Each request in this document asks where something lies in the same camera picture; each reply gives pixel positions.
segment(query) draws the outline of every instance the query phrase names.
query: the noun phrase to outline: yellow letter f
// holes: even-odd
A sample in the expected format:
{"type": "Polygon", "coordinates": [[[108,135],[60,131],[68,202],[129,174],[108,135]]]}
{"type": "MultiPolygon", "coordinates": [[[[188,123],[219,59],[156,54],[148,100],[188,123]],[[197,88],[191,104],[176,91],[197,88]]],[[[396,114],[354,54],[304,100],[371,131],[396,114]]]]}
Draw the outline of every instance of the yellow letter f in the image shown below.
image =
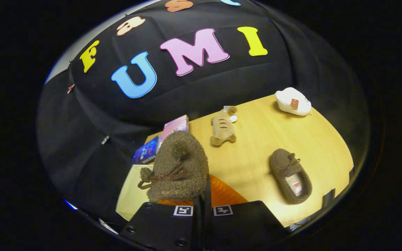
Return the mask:
{"type": "Polygon", "coordinates": [[[88,69],[94,64],[94,62],[96,61],[96,59],[93,59],[91,56],[95,56],[96,55],[96,48],[95,46],[99,44],[99,40],[96,40],[94,43],[91,44],[91,46],[89,46],[88,49],[86,49],[80,56],[80,59],[83,62],[83,72],[86,73],[88,71],[88,69]]]}

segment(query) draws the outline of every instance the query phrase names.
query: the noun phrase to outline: pink box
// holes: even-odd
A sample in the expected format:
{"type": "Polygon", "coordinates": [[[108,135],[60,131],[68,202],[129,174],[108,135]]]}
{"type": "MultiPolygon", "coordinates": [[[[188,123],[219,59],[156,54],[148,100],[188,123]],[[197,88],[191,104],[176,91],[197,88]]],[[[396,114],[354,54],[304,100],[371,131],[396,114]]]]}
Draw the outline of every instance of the pink box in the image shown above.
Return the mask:
{"type": "Polygon", "coordinates": [[[176,131],[186,131],[188,132],[188,116],[180,116],[177,119],[174,119],[170,121],[169,123],[166,123],[164,125],[164,130],[162,131],[161,138],[159,139],[159,144],[156,152],[159,150],[161,147],[162,142],[165,140],[165,138],[170,135],[173,132],[176,131]]]}

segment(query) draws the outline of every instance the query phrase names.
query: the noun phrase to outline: white plush toy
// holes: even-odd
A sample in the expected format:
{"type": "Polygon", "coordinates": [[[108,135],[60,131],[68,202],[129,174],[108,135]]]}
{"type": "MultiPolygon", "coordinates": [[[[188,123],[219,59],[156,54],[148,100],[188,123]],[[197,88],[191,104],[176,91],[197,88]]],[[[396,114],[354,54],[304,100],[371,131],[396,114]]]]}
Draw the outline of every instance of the white plush toy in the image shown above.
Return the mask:
{"type": "Polygon", "coordinates": [[[276,99],[280,110],[284,112],[305,116],[311,111],[311,102],[301,92],[292,87],[277,91],[276,99]]]}

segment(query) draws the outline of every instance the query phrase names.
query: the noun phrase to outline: box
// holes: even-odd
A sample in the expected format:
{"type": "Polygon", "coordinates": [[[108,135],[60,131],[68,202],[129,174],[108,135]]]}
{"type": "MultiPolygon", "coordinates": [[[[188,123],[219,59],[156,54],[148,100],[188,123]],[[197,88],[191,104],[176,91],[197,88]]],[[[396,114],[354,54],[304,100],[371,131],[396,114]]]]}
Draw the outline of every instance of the box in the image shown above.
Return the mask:
{"type": "Polygon", "coordinates": [[[133,156],[133,164],[148,164],[156,158],[159,136],[154,137],[145,145],[136,150],[133,156]]]}
{"type": "Polygon", "coordinates": [[[159,139],[159,144],[158,144],[158,148],[157,148],[156,152],[161,147],[161,144],[165,140],[165,138],[168,135],[170,135],[176,131],[188,132],[188,116],[187,115],[180,116],[179,118],[174,119],[164,125],[164,130],[162,131],[161,138],[159,139]]]}

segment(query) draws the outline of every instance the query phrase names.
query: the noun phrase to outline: foam letter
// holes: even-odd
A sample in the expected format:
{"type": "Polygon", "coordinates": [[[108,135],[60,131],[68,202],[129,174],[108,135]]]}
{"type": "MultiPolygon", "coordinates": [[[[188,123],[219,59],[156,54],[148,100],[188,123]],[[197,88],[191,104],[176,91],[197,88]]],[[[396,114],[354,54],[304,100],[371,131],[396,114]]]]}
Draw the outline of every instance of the foam letter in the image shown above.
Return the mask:
{"type": "Polygon", "coordinates": [[[222,1],[223,3],[227,3],[228,5],[235,5],[235,6],[240,6],[241,5],[241,3],[232,2],[231,0],[220,0],[220,1],[222,1]]]}
{"type": "Polygon", "coordinates": [[[148,53],[144,51],[137,54],[136,56],[134,56],[133,59],[131,59],[131,64],[137,64],[137,66],[139,66],[139,69],[145,76],[145,81],[142,84],[135,85],[133,81],[131,81],[128,73],[126,73],[126,71],[128,70],[128,67],[126,66],[118,68],[111,76],[111,80],[115,81],[119,85],[123,93],[129,98],[142,97],[143,95],[151,91],[153,87],[155,87],[157,80],[156,72],[155,70],[153,70],[153,67],[151,67],[150,63],[148,62],[147,55],[148,53]]]}
{"type": "Polygon", "coordinates": [[[249,54],[251,56],[262,56],[268,54],[268,51],[263,48],[261,44],[260,38],[257,35],[257,29],[254,27],[238,27],[237,30],[242,32],[247,39],[247,43],[249,43],[249,54]]]}
{"type": "Polygon", "coordinates": [[[229,54],[223,51],[214,33],[215,30],[211,28],[198,30],[195,33],[194,45],[179,38],[172,38],[161,44],[160,48],[167,50],[172,56],[178,68],[177,76],[184,76],[194,69],[193,65],[187,64],[183,57],[190,59],[199,66],[204,64],[204,50],[207,52],[207,62],[209,63],[221,62],[229,58],[229,54]]]}
{"type": "Polygon", "coordinates": [[[123,22],[123,24],[119,25],[116,29],[118,30],[117,35],[121,36],[125,33],[129,32],[132,28],[138,27],[139,25],[143,24],[146,19],[141,19],[140,16],[135,16],[133,18],[128,19],[127,21],[123,22]]]}
{"type": "Polygon", "coordinates": [[[175,12],[192,7],[193,3],[189,0],[171,0],[170,2],[167,2],[164,6],[167,7],[168,11],[175,12]]]}
{"type": "Polygon", "coordinates": [[[93,59],[91,56],[95,56],[97,53],[96,50],[96,45],[99,44],[99,40],[96,40],[94,43],[91,44],[91,46],[88,47],[88,49],[86,49],[86,51],[84,51],[81,55],[80,55],[80,59],[83,62],[83,72],[86,73],[88,71],[88,69],[94,64],[94,62],[96,61],[96,59],[93,59]]]}

